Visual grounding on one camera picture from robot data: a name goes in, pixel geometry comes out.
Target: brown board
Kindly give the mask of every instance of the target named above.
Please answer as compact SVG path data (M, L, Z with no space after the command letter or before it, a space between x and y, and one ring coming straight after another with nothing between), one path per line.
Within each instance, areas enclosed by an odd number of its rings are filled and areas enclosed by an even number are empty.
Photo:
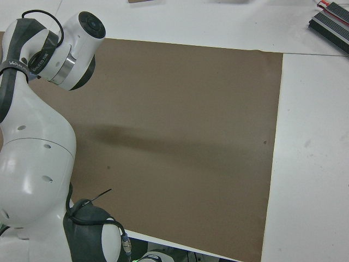
M282 54L106 39L91 80L34 91L73 126L73 200L126 229L261 260Z

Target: white tabletop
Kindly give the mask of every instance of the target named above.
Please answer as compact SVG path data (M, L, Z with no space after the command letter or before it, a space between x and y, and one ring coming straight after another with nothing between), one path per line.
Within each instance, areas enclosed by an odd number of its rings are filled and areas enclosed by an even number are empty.
M349 261L349 58L308 29L316 2L12 0L0 5L0 31L28 9L61 21L85 10L108 38L286 53L262 262Z

